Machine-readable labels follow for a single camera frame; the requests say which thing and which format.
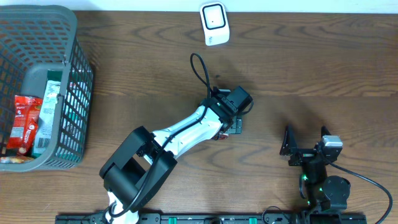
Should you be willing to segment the green 3M gloves package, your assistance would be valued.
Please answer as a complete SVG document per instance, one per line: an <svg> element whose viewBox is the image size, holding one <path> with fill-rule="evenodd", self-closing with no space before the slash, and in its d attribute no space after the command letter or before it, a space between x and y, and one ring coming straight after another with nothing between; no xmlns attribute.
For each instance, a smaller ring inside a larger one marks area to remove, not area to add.
<svg viewBox="0 0 398 224"><path fill-rule="evenodd" d="M93 73L77 68L68 72L50 70L47 77L60 85L55 95L50 147L57 159L78 162L85 149Z"/></svg>

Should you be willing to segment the pale green wipes pack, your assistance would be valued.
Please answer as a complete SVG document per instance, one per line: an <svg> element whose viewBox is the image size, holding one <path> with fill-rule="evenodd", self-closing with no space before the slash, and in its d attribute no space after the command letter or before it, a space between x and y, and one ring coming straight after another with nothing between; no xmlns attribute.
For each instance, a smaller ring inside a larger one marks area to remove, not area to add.
<svg viewBox="0 0 398 224"><path fill-rule="evenodd" d="M38 130L32 148L32 157L37 158L44 153L52 135L55 107L60 92L60 82L48 80L43 103L39 114Z"/></svg>

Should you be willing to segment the red snack bag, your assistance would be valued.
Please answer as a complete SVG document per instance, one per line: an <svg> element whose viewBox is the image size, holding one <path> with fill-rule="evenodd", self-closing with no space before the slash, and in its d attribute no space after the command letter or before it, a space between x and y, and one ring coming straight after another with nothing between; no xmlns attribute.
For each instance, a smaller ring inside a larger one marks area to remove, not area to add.
<svg viewBox="0 0 398 224"><path fill-rule="evenodd" d="M7 149L17 149L18 151L21 146L24 132L27 129L26 126L29 124L30 120L34 119L38 124L43 99L32 96L16 95L14 102L16 112L6 147Z"/></svg>

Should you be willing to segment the red instant coffee stick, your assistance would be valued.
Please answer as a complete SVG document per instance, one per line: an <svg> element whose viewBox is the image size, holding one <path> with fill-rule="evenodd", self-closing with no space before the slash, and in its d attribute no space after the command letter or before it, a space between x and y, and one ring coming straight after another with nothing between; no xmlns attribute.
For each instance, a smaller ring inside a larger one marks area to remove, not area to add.
<svg viewBox="0 0 398 224"><path fill-rule="evenodd" d="M35 135L37 134L38 124L34 119L31 119L26 128L21 140L21 146L18 149L18 154L20 155L26 155L31 149Z"/></svg>

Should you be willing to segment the green lid jar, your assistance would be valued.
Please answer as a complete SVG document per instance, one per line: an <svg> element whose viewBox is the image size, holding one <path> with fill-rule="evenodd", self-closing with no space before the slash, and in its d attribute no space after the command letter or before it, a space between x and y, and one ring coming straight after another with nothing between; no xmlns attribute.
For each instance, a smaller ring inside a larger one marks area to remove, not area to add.
<svg viewBox="0 0 398 224"><path fill-rule="evenodd" d="M224 140L224 139L228 139L228 137L229 137L229 134L228 134L228 133L218 133L218 134L215 136L215 139L216 139L216 140Z"/></svg>

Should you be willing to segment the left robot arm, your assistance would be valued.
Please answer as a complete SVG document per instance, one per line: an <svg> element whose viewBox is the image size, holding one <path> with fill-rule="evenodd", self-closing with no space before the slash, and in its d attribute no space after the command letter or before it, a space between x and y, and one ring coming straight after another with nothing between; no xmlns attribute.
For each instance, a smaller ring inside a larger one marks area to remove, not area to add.
<svg viewBox="0 0 398 224"><path fill-rule="evenodd" d="M228 136L252 97L242 87L214 88L189 117L165 129L133 130L100 169L108 192L104 223L137 223L138 211L160 190L177 158L197 144Z"/></svg>

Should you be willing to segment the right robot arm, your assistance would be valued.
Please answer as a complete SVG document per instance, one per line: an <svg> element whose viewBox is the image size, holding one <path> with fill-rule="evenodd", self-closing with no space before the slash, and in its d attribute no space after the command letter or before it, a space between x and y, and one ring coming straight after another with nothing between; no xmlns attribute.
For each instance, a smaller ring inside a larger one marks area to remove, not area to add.
<svg viewBox="0 0 398 224"><path fill-rule="evenodd" d="M292 215L292 223L342 223L341 213L347 209L350 182L337 175L328 175L327 165L337 160L343 149L339 136L321 128L321 140L313 148L299 148L291 126L286 126L279 154L289 156L289 166L302 168L299 178L300 196L308 208Z"/></svg>

